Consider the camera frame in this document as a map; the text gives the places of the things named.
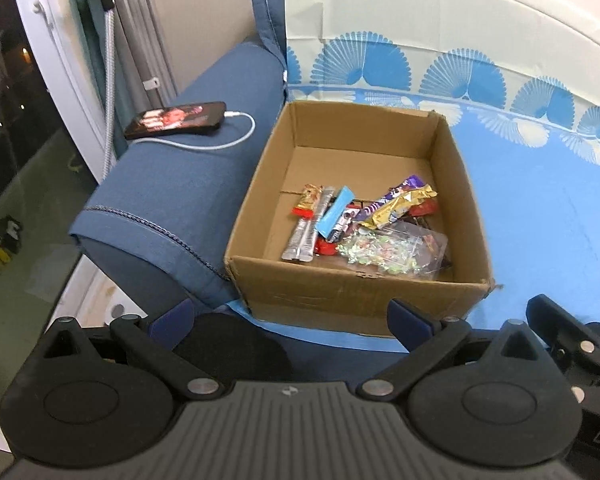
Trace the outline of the clear bag of candies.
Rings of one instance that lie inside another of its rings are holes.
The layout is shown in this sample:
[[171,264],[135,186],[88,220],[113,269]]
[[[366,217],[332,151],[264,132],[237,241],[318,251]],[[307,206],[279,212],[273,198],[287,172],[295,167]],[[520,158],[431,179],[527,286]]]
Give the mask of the clear bag of candies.
[[447,247],[444,234],[400,223],[378,230],[360,226],[340,240],[337,252],[350,266],[372,266],[380,273],[433,280],[444,266]]

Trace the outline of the red snack packet gold print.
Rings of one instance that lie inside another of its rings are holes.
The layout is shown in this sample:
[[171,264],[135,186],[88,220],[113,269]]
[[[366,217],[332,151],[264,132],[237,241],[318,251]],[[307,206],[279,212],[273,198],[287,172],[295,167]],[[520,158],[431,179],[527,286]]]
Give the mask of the red snack packet gold print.
[[411,206],[408,214],[412,217],[425,217],[438,211],[438,202],[434,198],[427,198],[421,204]]

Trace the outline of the yellow wafer bar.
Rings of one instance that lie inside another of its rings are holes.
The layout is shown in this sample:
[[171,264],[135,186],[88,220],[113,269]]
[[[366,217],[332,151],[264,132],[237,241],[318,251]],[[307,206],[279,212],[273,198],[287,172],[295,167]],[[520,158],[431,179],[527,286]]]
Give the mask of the yellow wafer bar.
[[421,188],[408,188],[373,212],[369,219],[362,220],[361,224],[371,230],[383,229],[402,218],[412,207],[419,206],[437,195],[428,184]]

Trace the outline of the red coffee sachet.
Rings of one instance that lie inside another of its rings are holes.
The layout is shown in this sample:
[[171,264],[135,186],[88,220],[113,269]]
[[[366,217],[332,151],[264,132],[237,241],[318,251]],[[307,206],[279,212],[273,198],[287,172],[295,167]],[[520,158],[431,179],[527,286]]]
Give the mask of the red coffee sachet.
[[329,243],[323,237],[319,237],[314,246],[314,254],[317,256],[337,255],[337,243]]

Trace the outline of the silver stick sachet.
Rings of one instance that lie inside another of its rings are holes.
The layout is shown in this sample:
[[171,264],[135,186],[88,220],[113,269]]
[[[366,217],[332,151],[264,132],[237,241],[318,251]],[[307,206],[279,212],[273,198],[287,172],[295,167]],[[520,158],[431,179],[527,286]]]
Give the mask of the silver stick sachet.
[[312,219],[298,218],[298,222],[291,233],[286,248],[282,253],[283,261],[297,261],[308,263],[314,258],[314,246],[317,240],[317,221],[322,218],[327,206],[335,194],[332,186],[323,186],[323,194],[317,205]]

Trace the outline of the light blue stick sachet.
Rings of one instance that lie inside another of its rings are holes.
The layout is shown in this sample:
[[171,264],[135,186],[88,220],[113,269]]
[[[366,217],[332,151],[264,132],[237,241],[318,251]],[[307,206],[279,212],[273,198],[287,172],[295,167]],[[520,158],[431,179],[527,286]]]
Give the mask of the light blue stick sachet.
[[316,230],[321,237],[329,238],[330,233],[342,216],[343,211],[354,199],[354,193],[347,186],[344,186],[340,190],[336,200],[326,209],[322,218],[317,221]]

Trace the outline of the red gold candy bar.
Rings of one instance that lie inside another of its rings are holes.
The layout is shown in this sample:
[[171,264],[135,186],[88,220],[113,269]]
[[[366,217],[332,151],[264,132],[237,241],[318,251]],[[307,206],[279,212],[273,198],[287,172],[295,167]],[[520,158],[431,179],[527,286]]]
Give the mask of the red gold candy bar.
[[294,205],[291,212],[299,218],[312,219],[322,194],[323,187],[321,185],[306,184],[302,188],[298,203]]

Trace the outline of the dark red blue stick sachet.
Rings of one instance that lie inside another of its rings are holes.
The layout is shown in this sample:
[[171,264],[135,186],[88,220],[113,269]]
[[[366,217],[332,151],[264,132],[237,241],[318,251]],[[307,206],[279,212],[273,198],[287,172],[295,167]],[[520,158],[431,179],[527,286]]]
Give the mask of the dark red blue stick sachet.
[[353,219],[358,215],[359,211],[360,210],[358,207],[347,207],[343,213],[340,214],[339,219],[335,223],[334,227],[330,230],[329,234],[325,237],[325,240],[327,240],[330,244],[338,243],[350,228]]

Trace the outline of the purple chocolate bar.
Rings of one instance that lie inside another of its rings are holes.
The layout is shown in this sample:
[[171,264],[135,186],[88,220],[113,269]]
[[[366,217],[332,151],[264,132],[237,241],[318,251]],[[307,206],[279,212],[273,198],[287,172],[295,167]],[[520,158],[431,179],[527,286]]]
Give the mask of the purple chocolate bar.
[[378,209],[381,206],[388,204],[394,198],[401,195],[403,192],[411,191],[415,188],[423,188],[425,185],[426,183],[419,176],[416,176],[416,174],[412,174],[394,188],[389,188],[388,192],[385,195],[379,197],[377,200],[374,200],[373,202],[370,202],[367,205],[364,205],[361,208],[360,212],[354,217],[354,220],[365,221],[368,218],[370,218],[375,211],[378,211]]

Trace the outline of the blue sofa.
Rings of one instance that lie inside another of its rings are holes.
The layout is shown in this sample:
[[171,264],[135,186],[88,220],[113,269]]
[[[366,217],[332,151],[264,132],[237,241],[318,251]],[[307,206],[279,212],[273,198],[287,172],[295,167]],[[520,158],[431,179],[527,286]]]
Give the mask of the blue sofa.
[[224,54],[178,102],[233,112],[212,136],[131,146],[76,217],[84,255],[144,312],[178,335],[175,353],[220,382],[356,384],[398,362],[395,341],[257,326],[238,306],[225,249],[285,103],[284,0],[251,0],[257,32]]

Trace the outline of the brown cardboard box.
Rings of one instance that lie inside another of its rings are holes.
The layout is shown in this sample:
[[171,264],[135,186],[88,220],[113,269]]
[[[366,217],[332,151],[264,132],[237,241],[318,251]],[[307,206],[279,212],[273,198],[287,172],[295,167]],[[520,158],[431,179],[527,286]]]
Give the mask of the brown cardboard box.
[[287,104],[225,253],[263,321],[384,336],[397,299],[463,316],[494,287],[468,172],[436,112]]

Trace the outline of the black smartphone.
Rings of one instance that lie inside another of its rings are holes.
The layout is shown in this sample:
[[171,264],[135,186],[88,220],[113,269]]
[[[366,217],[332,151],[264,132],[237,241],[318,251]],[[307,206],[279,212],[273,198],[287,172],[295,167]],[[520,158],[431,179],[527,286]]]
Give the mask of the black smartphone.
[[218,130],[227,112],[224,102],[181,104],[146,110],[138,114],[124,130],[128,141],[174,134],[208,136]]

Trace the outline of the grey curtain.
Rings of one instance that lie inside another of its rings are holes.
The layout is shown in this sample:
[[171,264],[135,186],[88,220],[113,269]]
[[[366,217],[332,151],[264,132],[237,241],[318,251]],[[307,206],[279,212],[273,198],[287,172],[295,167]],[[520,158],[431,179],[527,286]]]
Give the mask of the grey curtain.
[[[100,102],[106,102],[105,12],[100,0],[69,0]],[[114,154],[128,144],[123,130],[142,110],[176,96],[176,84],[155,14],[154,0],[114,0]]]

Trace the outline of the white window frame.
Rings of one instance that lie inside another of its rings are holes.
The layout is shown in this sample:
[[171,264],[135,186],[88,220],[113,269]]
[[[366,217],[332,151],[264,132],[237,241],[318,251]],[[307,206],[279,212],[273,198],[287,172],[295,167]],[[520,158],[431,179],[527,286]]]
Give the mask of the white window frame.
[[35,61],[73,143],[97,181],[105,160],[105,114],[69,0],[16,0]]

